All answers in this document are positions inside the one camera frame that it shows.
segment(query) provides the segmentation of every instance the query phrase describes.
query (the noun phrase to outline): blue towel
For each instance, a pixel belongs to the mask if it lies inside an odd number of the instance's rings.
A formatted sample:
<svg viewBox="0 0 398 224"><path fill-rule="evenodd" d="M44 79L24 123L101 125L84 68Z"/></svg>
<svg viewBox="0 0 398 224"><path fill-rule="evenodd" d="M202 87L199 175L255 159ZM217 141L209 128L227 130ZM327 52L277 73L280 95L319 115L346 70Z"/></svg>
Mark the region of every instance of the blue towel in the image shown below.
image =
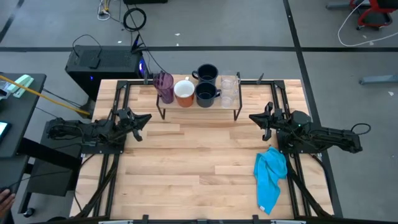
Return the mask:
<svg viewBox="0 0 398 224"><path fill-rule="evenodd" d="M254 176L257 180L257 203L268 215L274 208L280 194L278 180L286 178L285 156L274 147L267 152L258 153L254 165Z"/></svg>

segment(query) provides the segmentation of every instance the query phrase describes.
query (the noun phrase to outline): white cable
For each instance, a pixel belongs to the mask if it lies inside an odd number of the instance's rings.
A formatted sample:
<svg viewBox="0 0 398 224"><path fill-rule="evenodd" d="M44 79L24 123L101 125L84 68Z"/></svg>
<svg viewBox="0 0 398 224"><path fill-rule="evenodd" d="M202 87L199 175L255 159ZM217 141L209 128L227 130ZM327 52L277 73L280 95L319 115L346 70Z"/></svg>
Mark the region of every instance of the white cable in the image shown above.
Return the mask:
<svg viewBox="0 0 398 224"><path fill-rule="evenodd" d="M344 22L343 22L343 24L341 25L340 29L338 29L338 32L337 32L338 40L340 41L341 44L343 44L343 45L346 46L346 47L356 47L356 46L363 45L363 44L367 44L367 43L370 43L370 42L376 42L376 41L380 41L380 40L385 40L385 39L387 39L387 38L393 37L393 36L395 36L395 35L398 34L398 32L396 32L395 34L388 35L387 37L383 37L383 38L376 39L376 40L369 40L369 41L366 41L366 42L363 42L363 43L360 43L360 44L353 44L353 45L344 44L344 43L341 41L341 39L340 39L340 30L341 30L341 29L343 28L343 26L346 24L348 18L349 18L349 17L350 17L350 16L351 16L351 15L364 3L364 2L365 2L365 1L361 2L361 4L359 4L358 6L356 6L356 8L348 15L348 17L346 18L346 20L344 20Z"/></svg>
<svg viewBox="0 0 398 224"><path fill-rule="evenodd" d="M97 19L98 19L99 21L107 21L107 20L111 17L111 14L108 13L107 11L105 11L105 10L103 10L102 12L105 13L106 15L108 15L108 17L106 17L105 19L101 19L101 18L100 18L101 6L103 5L102 2L103 2L103 0L101 0L101 1L99 2L98 12L97 12Z"/></svg>

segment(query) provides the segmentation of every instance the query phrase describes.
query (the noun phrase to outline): purple cup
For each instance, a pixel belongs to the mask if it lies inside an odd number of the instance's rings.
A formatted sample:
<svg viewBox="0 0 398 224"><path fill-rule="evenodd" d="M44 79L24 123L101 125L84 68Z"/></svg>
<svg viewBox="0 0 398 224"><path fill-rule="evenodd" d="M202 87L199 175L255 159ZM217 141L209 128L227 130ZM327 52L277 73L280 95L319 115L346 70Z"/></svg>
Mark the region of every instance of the purple cup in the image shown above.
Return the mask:
<svg viewBox="0 0 398 224"><path fill-rule="evenodd" d="M163 103L169 104L174 100L174 78L171 74L161 71L154 78L154 86Z"/></svg>

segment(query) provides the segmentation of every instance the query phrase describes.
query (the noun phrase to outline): orange mug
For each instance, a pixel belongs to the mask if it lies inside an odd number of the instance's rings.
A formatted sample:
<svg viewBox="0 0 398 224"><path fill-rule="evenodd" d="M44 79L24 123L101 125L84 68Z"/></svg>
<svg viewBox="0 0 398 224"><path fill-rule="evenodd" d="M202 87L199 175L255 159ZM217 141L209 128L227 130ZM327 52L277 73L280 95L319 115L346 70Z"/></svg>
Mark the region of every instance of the orange mug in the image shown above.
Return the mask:
<svg viewBox="0 0 398 224"><path fill-rule="evenodd" d="M194 92L195 86L189 80L189 77L185 77L185 80L181 80L174 85L174 95L178 105L184 108L192 106Z"/></svg>

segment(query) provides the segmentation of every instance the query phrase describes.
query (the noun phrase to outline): gray floor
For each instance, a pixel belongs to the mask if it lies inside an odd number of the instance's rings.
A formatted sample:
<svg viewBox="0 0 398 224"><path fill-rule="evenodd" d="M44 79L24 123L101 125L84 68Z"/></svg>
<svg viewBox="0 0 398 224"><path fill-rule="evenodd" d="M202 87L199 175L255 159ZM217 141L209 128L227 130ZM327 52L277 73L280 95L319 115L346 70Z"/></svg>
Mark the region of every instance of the gray floor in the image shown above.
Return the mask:
<svg viewBox="0 0 398 224"><path fill-rule="evenodd" d="M341 47L337 30L349 11L327 11L325 0L290 0L292 14L302 47ZM0 2L0 28L17 4ZM130 35L112 20L98 21L99 1L29 0L18 11L0 47L70 47L82 34L93 35L103 45L129 45ZM293 46L283 2L280 0L170 0L167 4L141 5L148 16L142 35L148 46ZM118 18L119 2L111 2L111 13ZM398 23L380 32L356 31L356 15L342 30L347 44L384 37L397 30ZM397 38L364 47L397 47ZM79 44L91 44L82 39ZM301 73L295 52L153 52L156 60L170 73L190 73L211 62L220 71L240 71L243 78L298 78ZM3 72L45 73L45 87L59 95L83 103L84 92L65 73L67 52L0 52ZM350 128L358 122L372 125L371 133L361 137L364 151L349 154L330 149L335 181L343 215L349 218L398 221L398 178L396 152L398 125L398 85L360 86L367 75L395 74L398 53L304 53L318 112L324 126ZM150 61L153 72L159 68ZM65 119L79 116L65 108L40 99L37 105ZM39 141L44 123L52 119L35 110L26 137ZM68 216L72 195L48 197L35 195L30 207L37 214L30 218L16 215L16 223Z"/></svg>

